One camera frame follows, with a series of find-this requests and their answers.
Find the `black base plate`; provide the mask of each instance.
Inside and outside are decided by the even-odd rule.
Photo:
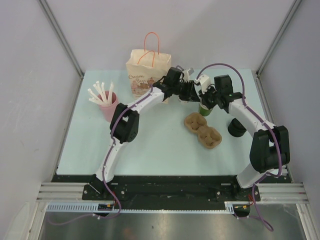
[[[114,179],[118,179],[118,177],[130,177],[130,178],[141,178],[145,180],[145,178],[153,177],[159,178],[159,176],[114,176]],[[165,178],[170,180],[169,178],[211,178],[215,179],[215,183],[220,180],[227,180],[233,178],[231,175],[221,175],[221,176],[160,176],[161,178]],[[55,174],[51,180],[52,183],[89,183],[92,179],[92,175],[58,175]],[[262,182],[262,184],[290,184],[292,183],[289,175],[281,176],[279,178],[275,178],[272,176],[267,176]]]
[[[108,186],[124,209],[135,210],[224,210],[225,201],[249,201],[251,192],[235,176],[114,176]],[[114,200],[95,175],[83,192],[83,200]]]

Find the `metal floor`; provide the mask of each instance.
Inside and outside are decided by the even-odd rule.
[[[47,212],[40,240],[304,240],[306,239],[295,204],[259,205],[271,223],[269,232],[260,221],[236,218],[231,214],[123,213],[114,219],[84,217],[62,226],[50,225],[71,220],[84,213]]]

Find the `pink cup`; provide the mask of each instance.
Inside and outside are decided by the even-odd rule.
[[[109,91],[105,91],[105,95],[107,98],[108,98],[108,94],[109,94]],[[107,120],[109,123],[111,123],[111,120],[114,116],[114,113],[115,113],[115,110],[116,110],[118,103],[119,103],[119,101],[118,101],[117,95],[113,92],[112,93],[112,104],[110,106],[99,105],[99,108],[100,108],[101,112],[103,113],[105,120]]]

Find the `metal frame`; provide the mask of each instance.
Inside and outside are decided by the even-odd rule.
[[[266,52],[265,56],[263,57],[263,60],[260,64],[260,66],[258,67],[256,74],[258,76],[261,75],[262,71],[264,70],[268,60],[270,59],[272,53],[274,52],[275,48],[277,47],[278,43],[280,42],[280,40],[282,39],[286,29],[288,28],[290,22],[292,21],[298,7],[300,6],[301,2],[303,0],[294,0],[294,2],[291,5],[291,8],[289,10],[289,12],[286,14],[280,29],[278,30],[278,32],[276,33],[268,51]]]
[[[62,32],[57,19],[55,18],[49,4],[47,3],[47,0],[37,0],[40,4],[41,9],[43,10],[44,15],[48,19],[48,22],[50,23],[54,33],[56,34],[57,38],[59,39],[59,42],[61,43],[62,48],[64,49],[66,55],[70,59],[74,69],[80,76],[80,78],[83,78],[85,75],[84,72],[81,70],[81,67],[77,61],[77,58],[75,57],[64,33]]]
[[[68,43],[66,40],[65,35],[63,34],[52,10],[50,9],[48,3],[46,0],[37,0],[40,7],[42,8],[45,16],[47,17],[50,25],[52,26],[53,31],[57,35],[62,48],[65,50],[68,58],[71,60],[73,67],[75,68],[76,72],[80,76],[81,80],[83,79],[84,73],[81,70],[81,67]],[[263,87],[261,85],[260,81],[260,75],[262,71],[264,70],[264,67],[268,60],[270,59],[272,53],[274,52],[276,46],[278,45],[279,41],[282,39],[282,36],[285,32],[285,30],[288,28],[288,25],[290,24],[291,20],[293,19],[293,16],[295,15],[298,7],[300,6],[301,2],[303,0],[295,0],[286,15],[279,31],[277,32],[274,40],[271,43],[271,46],[269,47],[266,55],[264,56],[258,70],[256,71],[256,75],[254,75],[256,88],[258,90],[258,94],[261,100],[262,108],[264,111],[264,114],[266,116],[266,119],[274,122],[274,118],[272,115],[272,112],[270,110],[270,106],[267,102]],[[78,99],[79,95],[79,89],[81,88],[81,83],[79,84],[78,93],[76,95],[73,108],[70,114],[68,127],[63,139],[63,142],[61,144],[61,150],[59,153],[59,157],[56,161],[56,164],[58,164],[61,153],[65,144],[66,136],[68,133],[68,129],[70,126],[71,118],[74,112],[74,108]],[[36,211],[34,214],[34,218],[32,221],[32,225],[30,224],[30,230],[27,239],[28,240],[37,240],[42,223],[45,217],[45,213],[47,210],[47,207],[49,206],[48,211],[61,211],[65,212],[66,210],[72,210],[76,212],[81,211],[87,211],[88,209],[91,211],[92,209],[95,209],[99,201],[84,201],[82,200],[82,194],[84,192],[84,186],[85,183],[51,183],[51,182],[45,182],[41,185],[38,197],[37,197],[37,203],[36,203]],[[318,231],[317,226],[315,225],[315,219],[312,215],[312,211],[309,205],[309,200],[306,195],[305,188],[302,183],[260,183],[258,184],[258,188],[260,191],[260,197],[261,201],[258,202],[258,204],[296,204],[296,207],[298,209],[301,223],[306,235],[306,238],[308,240],[316,240],[319,239],[320,234]],[[103,203],[111,203],[112,201],[103,201]],[[218,213],[232,213],[233,208],[232,204],[247,204],[248,202],[225,202],[226,210]],[[176,211],[150,211],[150,210],[130,210],[130,211],[123,211],[124,213],[171,213]],[[215,211],[194,211],[195,213],[215,213]]]

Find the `white straw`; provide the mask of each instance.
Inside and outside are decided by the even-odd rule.
[[[101,105],[104,105],[104,102],[97,96],[94,94],[94,92],[89,88],[88,89],[89,94],[96,99]]]
[[[106,96],[106,91],[105,91],[105,83],[101,83],[101,89],[102,89],[102,98],[103,98],[103,101],[105,103],[107,103],[107,96]]]
[[[104,102],[104,98],[102,97],[103,93],[102,93],[102,90],[100,88],[99,81],[97,81],[97,84],[93,84],[93,86],[94,86],[95,90],[100,94],[102,102]]]
[[[101,103],[99,101],[97,101],[96,99],[94,99],[93,97],[92,98],[89,98],[89,101],[90,102],[93,102],[95,104],[98,104],[98,105],[101,105]]]
[[[113,90],[114,90],[114,83],[111,82],[110,89],[109,89],[109,94],[108,94],[108,99],[107,99],[107,102],[106,102],[107,106],[110,106],[112,104],[112,93],[113,93]]]

